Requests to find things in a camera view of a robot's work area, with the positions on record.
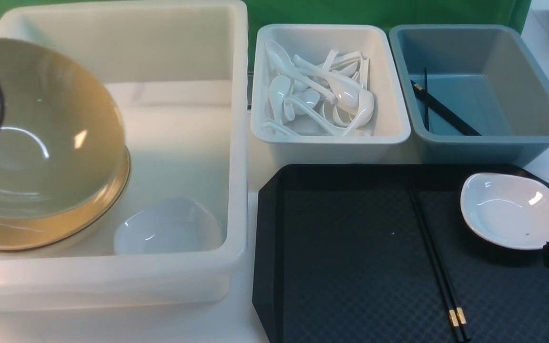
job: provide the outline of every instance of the black serving tray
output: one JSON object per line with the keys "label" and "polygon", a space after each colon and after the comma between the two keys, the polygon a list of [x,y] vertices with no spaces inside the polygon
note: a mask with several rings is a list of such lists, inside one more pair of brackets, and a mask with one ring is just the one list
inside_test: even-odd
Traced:
{"label": "black serving tray", "polygon": [[259,192],[253,304],[271,343],[455,342],[412,187],[475,343],[549,342],[541,252],[475,236],[459,208],[471,174],[508,165],[289,165]]}

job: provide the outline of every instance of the table surface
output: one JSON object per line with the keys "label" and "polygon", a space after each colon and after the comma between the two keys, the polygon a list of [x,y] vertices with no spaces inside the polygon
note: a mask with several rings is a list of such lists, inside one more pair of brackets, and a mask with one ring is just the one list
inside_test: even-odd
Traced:
{"label": "table surface", "polygon": [[[534,0],[522,35],[549,77],[549,0]],[[250,138],[249,246],[220,302],[0,314],[0,343],[267,343],[251,305],[256,191],[276,172]],[[526,167],[549,182],[549,150]]]}

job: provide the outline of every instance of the gray-blue plastic bin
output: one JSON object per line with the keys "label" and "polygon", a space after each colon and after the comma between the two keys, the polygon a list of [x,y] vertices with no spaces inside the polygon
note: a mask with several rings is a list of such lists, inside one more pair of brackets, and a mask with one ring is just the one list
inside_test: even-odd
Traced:
{"label": "gray-blue plastic bin", "polygon": [[[549,147],[549,81],[516,31],[497,25],[402,25],[390,42],[425,163],[514,163],[524,166]],[[429,111],[410,80],[481,136],[465,136]]]}

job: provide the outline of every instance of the black chopsticks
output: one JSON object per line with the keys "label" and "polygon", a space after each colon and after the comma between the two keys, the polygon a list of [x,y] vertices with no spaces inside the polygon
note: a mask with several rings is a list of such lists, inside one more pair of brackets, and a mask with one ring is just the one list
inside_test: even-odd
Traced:
{"label": "black chopsticks", "polygon": [[455,287],[453,286],[450,276],[448,275],[448,269],[444,263],[444,259],[442,258],[440,248],[438,247],[433,232],[431,231],[431,228],[427,223],[427,219],[425,218],[423,206],[421,206],[418,196],[412,188],[410,189],[409,194],[410,202],[412,202],[412,208],[417,215],[421,235],[425,241],[425,247],[427,248],[429,260],[431,261],[434,273],[436,274],[437,283],[440,287],[444,305],[448,311],[450,325],[455,333],[458,343],[469,342],[471,341],[471,335],[467,327],[465,313],[460,305],[459,298],[456,296]]}
{"label": "black chopsticks", "polygon": [[[418,83],[412,82],[412,89],[414,90],[414,95],[425,104],[425,128],[429,131],[429,110],[428,108],[433,109],[438,115],[440,115],[444,120],[448,121],[456,130],[464,135],[481,135],[478,131],[474,130],[468,123],[456,115],[453,111],[449,110],[448,107],[444,106],[438,99],[434,98],[431,94],[427,92],[427,88],[423,89]],[[425,71],[425,87],[427,87],[427,71]]]}
{"label": "black chopsticks", "polygon": [[[429,94],[429,86],[427,85],[427,68],[423,69],[425,74],[423,84],[425,85],[425,93]],[[429,97],[423,99],[423,104],[425,105],[425,129],[429,131]]]}

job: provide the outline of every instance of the white bowl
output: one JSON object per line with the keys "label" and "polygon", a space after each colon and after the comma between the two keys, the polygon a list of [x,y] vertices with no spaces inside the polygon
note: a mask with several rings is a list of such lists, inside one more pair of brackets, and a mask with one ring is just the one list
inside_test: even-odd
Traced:
{"label": "white bowl", "polygon": [[536,180],[471,175],[460,206],[469,228],[486,241],[516,250],[538,250],[549,242],[549,189]]}
{"label": "white bowl", "polygon": [[113,249],[118,255],[207,252],[222,243],[222,226],[203,205],[174,198],[118,226]]}

